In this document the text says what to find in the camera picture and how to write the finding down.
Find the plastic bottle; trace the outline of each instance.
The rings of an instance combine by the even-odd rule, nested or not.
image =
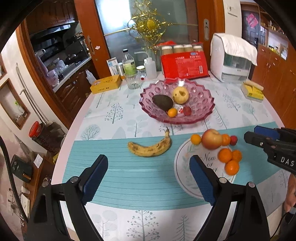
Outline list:
[[[146,60],[147,62],[144,62],[144,66],[146,69],[147,79],[154,80],[157,77],[155,61],[153,61],[151,57],[147,58]]]
[[[124,49],[122,50],[122,52],[124,52],[124,56],[122,59],[124,72],[127,75],[136,74],[135,59],[128,53],[128,49]]]

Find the white appliance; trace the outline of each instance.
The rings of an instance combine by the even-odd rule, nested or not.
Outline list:
[[[214,34],[211,42],[210,70],[224,83],[247,80],[251,63],[257,65],[257,50],[240,37]]]

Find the blue gripper pad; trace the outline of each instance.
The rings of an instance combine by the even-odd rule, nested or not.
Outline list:
[[[200,168],[199,163],[195,160],[193,156],[190,158],[189,168],[194,177],[194,180],[196,181],[196,184],[198,185],[202,193],[204,200],[206,202],[209,202],[211,206],[213,206],[216,202],[216,199],[214,197],[213,186],[206,174]]]
[[[269,137],[272,140],[279,140],[279,137],[280,137],[280,134],[276,130],[266,128],[263,126],[256,126],[254,128],[254,133]]]
[[[99,155],[93,165],[82,172],[80,175],[79,189],[83,193],[81,199],[83,205],[94,198],[107,169],[108,158],[105,155]]]

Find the banana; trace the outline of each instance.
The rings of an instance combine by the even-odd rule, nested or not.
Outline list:
[[[170,148],[171,144],[170,131],[167,128],[165,137],[160,142],[152,146],[141,146],[137,143],[129,142],[128,149],[137,156],[152,157],[165,153]]]

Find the teal placemat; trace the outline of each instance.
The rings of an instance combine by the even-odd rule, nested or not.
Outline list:
[[[261,126],[275,128],[275,122]],[[261,148],[245,143],[244,133],[255,126],[219,130],[221,134],[236,135],[238,143],[233,149],[242,152],[240,171],[234,183],[245,185],[248,181],[259,184],[279,168],[267,162]],[[129,152],[127,142],[134,141],[149,146],[162,137],[137,139],[110,139],[75,141],[67,162],[63,182],[79,176],[93,164],[98,155],[104,154],[109,161],[108,171],[92,202],[109,207],[133,210],[170,210],[203,205],[206,202],[183,191],[174,174],[174,158],[181,144],[191,134],[171,136],[172,146],[158,157],[138,157]]]

